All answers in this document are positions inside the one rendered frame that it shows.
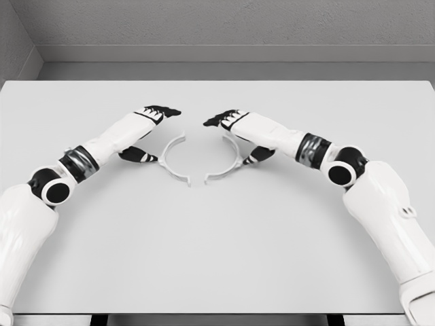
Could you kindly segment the left robot hand striped fingers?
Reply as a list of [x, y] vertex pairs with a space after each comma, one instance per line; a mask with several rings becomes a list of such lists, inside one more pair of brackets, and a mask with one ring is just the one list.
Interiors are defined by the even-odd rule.
[[121, 159], [135, 163], [157, 162], [158, 157], [135, 147], [134, 144], [159, 125], [163, 120], [178, 116], [181, 111], [151, 105], [127, 114], [114, 124], [116, 149]]

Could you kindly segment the right robot hand striped fingers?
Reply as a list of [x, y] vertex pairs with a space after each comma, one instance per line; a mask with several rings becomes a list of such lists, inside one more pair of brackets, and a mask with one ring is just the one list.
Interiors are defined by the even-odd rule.
[[209, 118], [203, 125], [221, 127], [230, 134], [255, 144], [256, 147], [243, 159], [243, 165], [269, 159], [278, 147], [277, 137], [272, 135], [278, 123], [254, 112], [230, 109]]

